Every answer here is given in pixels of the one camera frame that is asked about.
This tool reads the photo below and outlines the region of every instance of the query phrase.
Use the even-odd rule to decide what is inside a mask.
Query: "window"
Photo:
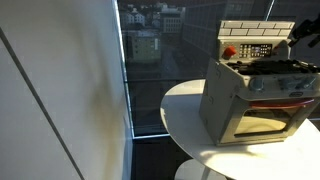
[[[155,5],[155,1],[134,2],[118,0],[118,7],[130,10],[128,4],[133,4],[139,11],[138,5]],[[169,10],[163,13],[161,8],[146,6],[136,16],[137,21],[144,23],[143,27],[121,27],[124,32],[143,31],[152,39],[158,39],[140,41],[133,35],[134,40],[125,41],[125,83],[129,89],[135,136],[166,133],[159,113],[162,97],[178,83],[206,77],[208,60],[216,53],[216,28],[220,20],[268,19],[301,24],[305,19],[315,20],[320,9],[320,3],[314,0],[171,0],[167,3],[180,10],[168,6]],[[152,26],[152,14],[159,14],[159,29]],[[134,23],[131,14],[126,17]],[[320,45],[311,49],[307,44],[307,40],[303,40],[292,48],[291,58],[320,65]],[[320,118],[320,113],[314,113],[313,117]]]

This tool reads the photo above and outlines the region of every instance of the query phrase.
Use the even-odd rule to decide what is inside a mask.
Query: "floor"
[[[320,121],[311,121],[320,130]],[[173,180],[191,159],[170,137],[134,140],[131,180]]]

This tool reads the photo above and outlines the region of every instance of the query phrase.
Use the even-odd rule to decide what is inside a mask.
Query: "white wall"
[[[132,144],[113,5],[111,0],[0,2],[0,26],[85,179],[129,179],[131,170]],[[1,78],[5,76],[7,74],[1,73]],[[0,100],[0,107],[5,107],[4,101]],[[15,98],[10,100],[14,104],[20,102]],[[18,120],[22,116],[34,119],[23,108],[18,113],[21,115],[15,117]],[[26,127],[31,131],[43,128]],[[16,131],[18,129],[7,132],[10,133],[8,136],[16,136]],[[47,141],[44,136],[43,139],[38,137],[38,142]],[[25,155],[31,153],[23,144],[8,147],[24,149]],[[6,164],[4,161],[0,163],[1,166]],[[17,161],[7,168],[14,168],[19,163]],[[41,174],[45,173],[40,171],[36,173],[37,178],[26,176],[20,179],[42,179]]]

